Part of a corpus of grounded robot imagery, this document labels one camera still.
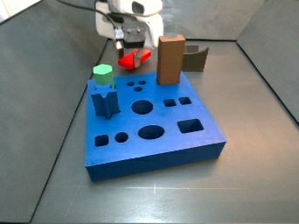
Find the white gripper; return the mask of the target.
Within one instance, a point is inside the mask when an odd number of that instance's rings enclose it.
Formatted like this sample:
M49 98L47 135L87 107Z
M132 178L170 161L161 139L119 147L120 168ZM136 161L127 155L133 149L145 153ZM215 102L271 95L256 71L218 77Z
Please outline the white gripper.
M119 58L124 57L124 48L157 47L159 37L164 35L164 22L159 15L161 0L97 0L95 6L115 22L112 24L101 14L96 14L97 34L116 39ZM135 68L140 67L140 59L141 50L136 49Z

